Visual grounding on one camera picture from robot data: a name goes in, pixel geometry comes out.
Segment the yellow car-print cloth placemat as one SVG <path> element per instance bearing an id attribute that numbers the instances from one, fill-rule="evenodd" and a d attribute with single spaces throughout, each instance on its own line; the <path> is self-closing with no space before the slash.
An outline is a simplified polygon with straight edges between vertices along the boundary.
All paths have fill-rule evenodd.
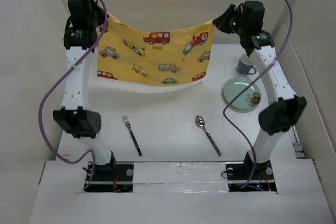
<path id="1" fill-rule="evenodd" d="M 146 86 L 181 86 L 202 80 L 214 40 L 212 21 L 170 31 L 139 31 L 108 16 L 100 25 L 97 76 Z"/>

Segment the light green flower plate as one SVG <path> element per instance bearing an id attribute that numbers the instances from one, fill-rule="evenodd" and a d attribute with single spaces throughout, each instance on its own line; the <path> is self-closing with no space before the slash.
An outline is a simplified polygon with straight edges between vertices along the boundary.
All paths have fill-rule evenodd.
<path id="1" fill-rule="evenodd" d="M 223 95 L 227 103 L 230 103 L 242 90 L 251 84 L 251 80 L 246 77 L 235 77 L 229 79 L 223 87 Z M 253 84 L 244 91 L 231 106 L 241 110 L 250 111 L 256 108 L 261 101 L 261 90 L 258 85 Z"/>

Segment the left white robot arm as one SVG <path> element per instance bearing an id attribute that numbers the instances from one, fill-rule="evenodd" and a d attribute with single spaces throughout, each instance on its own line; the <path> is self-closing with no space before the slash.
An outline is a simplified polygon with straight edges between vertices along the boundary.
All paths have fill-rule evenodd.
<path id="1" fill-rule="evenodd" d="M 117 175 L 113 153 L 104 147 L 99 132 L 101 115 L 89 109 L 88 82 L 98 43 L 107 31 L 108 13 L 101 0 L 67 0 L 70 16 L 66 23 L 64 47 L 67 57 L 65 92 L 53 118 L 64 132 L 93 150 L 93 166 L 105 180 Z"/>

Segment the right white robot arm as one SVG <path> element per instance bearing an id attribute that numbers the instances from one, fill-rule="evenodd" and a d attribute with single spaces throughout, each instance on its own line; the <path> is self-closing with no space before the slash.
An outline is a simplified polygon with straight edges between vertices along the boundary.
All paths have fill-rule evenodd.
<path id="1" fill-rule="evenodd" d="M 226 34 L 237 34 L 247 57 L 257 68 L 268 98 L 268 106 L 258 115 L 260 131 L 246 153 L 243 173 L 254 179 L 270 163 L 270 155 L 278 140 L 294 126 L 302 115 L 307 101 L 290 86 L 278 62 L 282 52 L 276 52 L 270 33 L 263 30 L 265 8 L 257 0 L 242 0 L 231 4 L 215 27 Z"/>

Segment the steel spoon black handle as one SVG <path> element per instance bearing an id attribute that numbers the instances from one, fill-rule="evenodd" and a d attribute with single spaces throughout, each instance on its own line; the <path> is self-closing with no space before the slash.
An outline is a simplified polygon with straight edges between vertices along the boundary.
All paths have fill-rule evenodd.
<path id="1" fill-rule="evenodd" d="M 197 115 L 196 118 L 195 118 L 195 123 L 205 133 L 205 135 L 209 139 L 210 143 L 212 144 L 213 148 L 215 149 L 217 155 L 221 156 L 222 155 L 221 151 L 219 150 L 217 144 L 215 143 L 212 136 L 210 135 L 210 133 L 208 132 L 208 130 L 205 127 L 204 119 L 200 115 Z"/>

